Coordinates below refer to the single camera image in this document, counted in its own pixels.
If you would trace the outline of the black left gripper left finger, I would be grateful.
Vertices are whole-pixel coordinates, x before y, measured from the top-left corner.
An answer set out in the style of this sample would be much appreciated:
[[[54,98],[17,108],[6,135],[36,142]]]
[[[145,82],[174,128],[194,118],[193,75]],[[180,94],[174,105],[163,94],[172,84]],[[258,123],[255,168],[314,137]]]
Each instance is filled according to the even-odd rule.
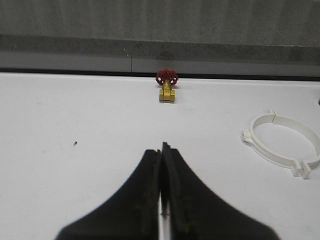
[[[121,188],[101,206],[65,226],[58,240],[156,240],[161,153],[146,150]]]

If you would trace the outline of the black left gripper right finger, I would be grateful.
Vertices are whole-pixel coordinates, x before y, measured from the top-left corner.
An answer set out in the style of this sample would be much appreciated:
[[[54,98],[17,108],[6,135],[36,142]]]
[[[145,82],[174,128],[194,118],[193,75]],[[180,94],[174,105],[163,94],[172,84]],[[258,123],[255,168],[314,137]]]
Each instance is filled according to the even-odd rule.
[[[173,240],[275,240],[269,226],[247,216],[211,191],[179,151],[162,145],[163,200],[169,202]]]

